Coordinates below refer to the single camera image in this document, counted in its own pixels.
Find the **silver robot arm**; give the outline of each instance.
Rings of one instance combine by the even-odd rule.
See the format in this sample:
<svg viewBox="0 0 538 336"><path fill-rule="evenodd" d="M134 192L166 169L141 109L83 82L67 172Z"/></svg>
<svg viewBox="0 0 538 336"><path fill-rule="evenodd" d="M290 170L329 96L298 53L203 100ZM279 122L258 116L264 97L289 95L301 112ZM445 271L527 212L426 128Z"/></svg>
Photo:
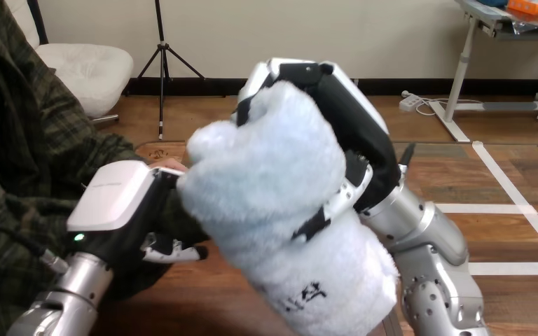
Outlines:
<svg viewBox="0 0 538 336"><path fill-rule="evenodd" d="M336 64L298 59L257 64L240 91L233 120L245 124L251 98L280 80L314 99L348 158L356 155L372 166L372 179L354 208L393 255L401 273L403 314L415 334L491 335L481 291L469 273L465 238L433 202L404 183L413 147L398 164L384 120Z"/></svg>

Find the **wooden floor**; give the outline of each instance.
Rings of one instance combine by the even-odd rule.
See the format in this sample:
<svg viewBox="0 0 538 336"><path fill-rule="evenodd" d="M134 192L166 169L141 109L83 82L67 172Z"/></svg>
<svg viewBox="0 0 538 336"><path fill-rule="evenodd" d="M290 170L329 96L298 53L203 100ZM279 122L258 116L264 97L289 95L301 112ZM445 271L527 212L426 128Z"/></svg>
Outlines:
<svg viewBox="0 0 538 336"><path fill-rule="evenodd" d="M398 97L371 97L371 101L397 141L398 154L406 146L404 141L422 142L408 173L408 186L415 193L441 204L514 204L471 144L433 143L451 140L436 118L400 112ZM171 97L165 102L164 138L187 140L198 127L227 118L234 103L230 97ZM135 143L155 141L157 107L155 97L122 98L113 111L120 114L120 122L102 131L124 134ZM460 116L457 123L468 137L484 143L502 172L538 213L538 122L534 115L469 115ZM181 144L150 144L140 147L138 153L159 160L180 158L183 151ZM522 271L519 275L493 270L475 276L485 298L484 318L494 334L538 335L538 275L523 275L528 267L538 265L538 232L530 216L519 212L448 216L463 231L473 265L523 266L517 269ZM294 335L240 273L227 265L213 243L206 245L211 250L208 260L176 265L153 288L126 302L106 306L95 334ZM403 334L413 335L400 311L398 316ZM384 330L381 327L372 335L384 335Z"/></svg>
<svg viewBox="0 0 538 336"><path fill-rule="evenodd" d="M391 139L398 142L449 142L437 117L399 110L399 97L369 97L382 114ZM522 101L529 97L468 97L486 101ZM236 105L234 97L167 97L164 103L163 140L187 140L199 127L226 119ZM121 97L111 113L120 122L106 126L104 132L125 135L135 144L158 140L159 101L153 96ZM531 113L461 113L455 121L471 139L489 144L538 144L538 121Z"/></svg>

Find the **tripod stand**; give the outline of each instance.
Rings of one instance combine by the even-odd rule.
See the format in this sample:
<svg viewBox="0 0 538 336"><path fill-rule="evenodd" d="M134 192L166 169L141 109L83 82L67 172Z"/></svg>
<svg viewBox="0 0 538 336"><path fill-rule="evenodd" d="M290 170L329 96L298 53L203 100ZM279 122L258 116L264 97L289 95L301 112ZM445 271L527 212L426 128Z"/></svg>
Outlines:
<svg viewBox="0 0 538 336"><path fill-rule="evenodd" d="M147 68L149 68L149 65L153 62L153 59L158 56L158 53L161 54L161 60L160 60L160 124L159 124L159 131L160 134L158 135L158 139L162 139L162 133L163 133L163 121L164 121L164 80L170 81L170 73L168 71L168 61L166 57L166 52L170 52L173 54L180 62L182 62L184 65L186 65L192 72L194 72L199 78L202 80L205 80L205 77L195 68L193 68L187 61L184 60L184 58L180 57L169 45L164 41L164 27L162 26L162 14L160 13L160 0L156 0L156 15L158 16L158 32L160 33L160 44L158 44L158 48L153 53L151 58L149 59L149 62L145 64L145 67L143 70L141 70L141 73L138 75L137 80L141 79L143 77L143 74L145 74L145 71Z"/></svg>

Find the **baseboard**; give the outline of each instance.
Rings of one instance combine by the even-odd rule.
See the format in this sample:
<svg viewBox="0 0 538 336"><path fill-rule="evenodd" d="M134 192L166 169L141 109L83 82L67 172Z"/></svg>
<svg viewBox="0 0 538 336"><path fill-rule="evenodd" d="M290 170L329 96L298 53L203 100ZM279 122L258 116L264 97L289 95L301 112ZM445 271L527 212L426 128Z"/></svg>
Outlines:
<svg viewBox="0 0 538 336"><path fill-rule="evenodd" d="M164 83L164 92L169 96L232 96L246 79L243 78L173 78ZM407 90L416 95L448 95L453 86L451 78L364 78L358 80L358 88L365 95L400 95ZM126 87L129 95L160 94L160 79L131 78ZM466 79L462 95L535 95L538 79Z"/></svg>

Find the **power strip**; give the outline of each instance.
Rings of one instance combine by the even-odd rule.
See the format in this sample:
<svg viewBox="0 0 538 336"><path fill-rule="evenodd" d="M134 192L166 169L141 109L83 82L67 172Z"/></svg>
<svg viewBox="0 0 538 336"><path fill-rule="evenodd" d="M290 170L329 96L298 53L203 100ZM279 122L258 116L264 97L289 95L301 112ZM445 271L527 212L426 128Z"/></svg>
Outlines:
<svg viewBox="0 0 538 336"><path fill-rule="evenodd" d="M422 103L422 98L419 98L415 94L410 94L409 97L399 102L399 108L407 112L415 112L418 106Z"/></svg>

